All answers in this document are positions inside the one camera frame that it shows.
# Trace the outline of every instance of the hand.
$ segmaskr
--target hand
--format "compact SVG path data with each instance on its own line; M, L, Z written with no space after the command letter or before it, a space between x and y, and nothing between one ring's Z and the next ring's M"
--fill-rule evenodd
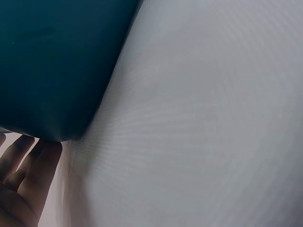
M0 134L0 146L5 139ZM17 170L34 142L21 136L0 158L0 226L38 226L62 145L39 140Z

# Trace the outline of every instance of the white surface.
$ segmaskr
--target white surface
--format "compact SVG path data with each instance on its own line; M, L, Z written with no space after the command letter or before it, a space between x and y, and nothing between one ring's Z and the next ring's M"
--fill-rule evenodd
M303 1L147 0L71 143L71 227L303 226Z

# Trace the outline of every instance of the dark teal object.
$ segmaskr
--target dark teal object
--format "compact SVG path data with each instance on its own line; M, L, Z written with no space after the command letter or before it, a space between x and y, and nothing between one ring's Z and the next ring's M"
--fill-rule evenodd
M138 0L0 2L0 128L81 136L105 92Z

